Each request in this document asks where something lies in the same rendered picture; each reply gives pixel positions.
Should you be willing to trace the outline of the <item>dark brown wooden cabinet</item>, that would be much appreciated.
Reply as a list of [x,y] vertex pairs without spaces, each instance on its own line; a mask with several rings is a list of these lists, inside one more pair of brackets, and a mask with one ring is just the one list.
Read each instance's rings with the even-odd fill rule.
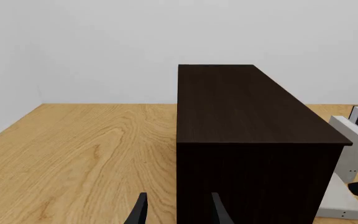
[[253,65],[179,65],[177,224],[313,224],[343,136]]

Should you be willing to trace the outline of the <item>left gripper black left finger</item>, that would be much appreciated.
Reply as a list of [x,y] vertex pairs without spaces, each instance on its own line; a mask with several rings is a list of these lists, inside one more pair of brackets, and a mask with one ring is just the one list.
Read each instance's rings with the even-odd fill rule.
[[131,213],[125,220],[124,224],[145,224],[147,218],[148,201],[147,193],[142,192],[131,210]]

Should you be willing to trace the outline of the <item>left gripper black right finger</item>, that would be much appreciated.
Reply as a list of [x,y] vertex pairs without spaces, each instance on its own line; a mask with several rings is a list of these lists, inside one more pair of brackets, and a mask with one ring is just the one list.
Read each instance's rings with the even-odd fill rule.
[[213,200],[213,224],[234,224],[233,220],[227,213],[219,194],[212,192],[211,196]]

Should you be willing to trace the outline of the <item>pale grey shelf unit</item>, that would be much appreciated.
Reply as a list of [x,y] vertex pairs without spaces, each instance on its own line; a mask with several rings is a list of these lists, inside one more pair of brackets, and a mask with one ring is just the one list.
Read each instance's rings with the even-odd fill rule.
[[343,116],[332,116],[329,124],[352,145],[342,150],[316,216],[358,220],[358,200],[347,186],[358,173],[358,125]]

